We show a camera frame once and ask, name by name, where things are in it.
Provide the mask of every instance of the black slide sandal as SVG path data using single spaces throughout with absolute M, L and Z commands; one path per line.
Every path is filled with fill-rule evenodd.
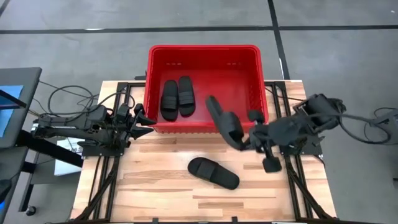
M 174 80 L 164 83 L 163 94 L 160 99 L 160 113 L 166 121 L 175 121 L 178 116 L 178 86 Z
M 188 76 L 181 77 L 178 81 L 178 108 L 181 116 L 190 116 L 195 111 L 195 96 Z
M 234 190 L 239 185 L 239 177 L 225 169 L 217 162 L 203 157 L 197 157 L 188 164 L 188 171 L 195 177 L 220 185 L 226 189 Z

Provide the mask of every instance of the wooden tabletop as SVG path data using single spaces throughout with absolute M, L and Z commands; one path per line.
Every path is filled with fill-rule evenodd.
M 121 81 L 104 81 L 99 100 L 114 93 L 118 82 Z M 305 98 L 302 81 L 285 83 L 289 97 Z M 144 88 L 134 87 L 131 95 L 137 103 L 142 103 Z M 269 121 L 272 121 L 276 119 L 274 101 L 269 92 L 266 95 Z M 298 101 L 289 103 L 293 106 Z M 104 103 L 109 108 L 113 104 L 114 98 Z M 272 150 L 280 157 L 278 147 Z M 226 190 L 190 175 L 188 163 L 199 156 L 217 161 L 237 174 L 241 179 L 239 187 Z M 132 141 L 121 157 L 111 221 L 151 222 L 158 217 L 160 222 L 229 222 L 233 216 L 239 221 L 294 220 L 286 170 L 266 174 L 263 158 L 263 154 L 254 151 L 232 149 L 219 134 L 147 134 Z M 90 157 L 84 161 L 72 218 L 87 206 L 97 159 Z M 302 162 L 309 191 L 327 213 L 335 216 L 322 163 L 313 156 L 302 156 Z M 99 182 L 100 172 L 101 165 L 96 182 Z M 297 192 L 304 217 L 302 195 L 298 189 Z M 106 192 L 103 197 L 100 217 L 104 217 L 107 195 Z

